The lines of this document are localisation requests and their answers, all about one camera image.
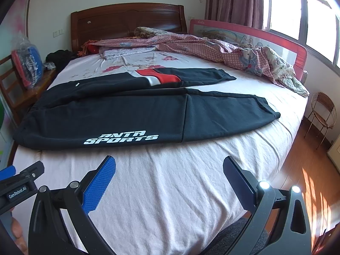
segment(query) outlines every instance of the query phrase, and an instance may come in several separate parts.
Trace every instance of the window frame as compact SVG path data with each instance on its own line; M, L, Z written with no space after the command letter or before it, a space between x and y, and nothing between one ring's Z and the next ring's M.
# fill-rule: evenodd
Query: window frame
M326 0L317 0L324 5L331 8L329 3ZM307 0L301 0L301 20L300 20L300 31L299 31L299 39L295 39L293 37L290 37L289 35L285 35L281 32L278 32L276 30L270 29L270 21L271 21L271 12L272 12L272 0L269 0L269 11L268 11L268 20L266 26L263 27L263 30L268 31L270 33L279 35L281 37L284 37L286 39L289 39L295 43L298 43L306 48L306 50L311 53L314 57L319 59L322 63L324 63L327 67L332 69L338 76L340 76L340 68L337 66L337 61L339 57L339 49L340 49L340 24L339 19L334 14L335 20L336 20L336 44L335 44L335 52L334 52L334 59L333 62L331 62L328 58L326 58L324 55L319 53L318 51L314 50L312 47L308 46L306 44L307 42L307 31L308 31L308 5Z

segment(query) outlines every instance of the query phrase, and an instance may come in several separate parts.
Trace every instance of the window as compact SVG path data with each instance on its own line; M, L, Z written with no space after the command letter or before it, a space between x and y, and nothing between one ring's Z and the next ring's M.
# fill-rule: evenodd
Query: window
M263 29L306 47L340 75L339 20L334 0L264 0Z

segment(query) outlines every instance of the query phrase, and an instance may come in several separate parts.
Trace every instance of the plastic bag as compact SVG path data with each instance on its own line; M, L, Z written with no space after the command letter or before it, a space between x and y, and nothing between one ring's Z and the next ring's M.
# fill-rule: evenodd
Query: plastic bag
M37 47L26 36L19 35L11 55L23 85L27 89L33 88L43 75L43 63Z

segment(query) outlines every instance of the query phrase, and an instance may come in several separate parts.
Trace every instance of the headboard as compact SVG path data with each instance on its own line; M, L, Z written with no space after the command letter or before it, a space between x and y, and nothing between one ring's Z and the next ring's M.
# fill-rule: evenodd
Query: headboard
M126 3L89 8L71 13L72 50L88 40L134 36L137 27L186 33L184 7L157 3Z
M306 64L305 47L281 36L232 23L197 20L190 21L189 33L198 37L220 39L229 43L252 44L254 47L269 46L294 66L296 78L301 80Z

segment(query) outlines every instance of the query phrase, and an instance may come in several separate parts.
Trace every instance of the wooden headboard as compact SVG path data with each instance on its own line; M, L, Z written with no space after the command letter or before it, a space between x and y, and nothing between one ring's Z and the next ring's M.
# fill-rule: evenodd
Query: wooden headboard
M157 3L126 3L71 13L72 50L88 40L134 36L137 27L186 33L184 7Z

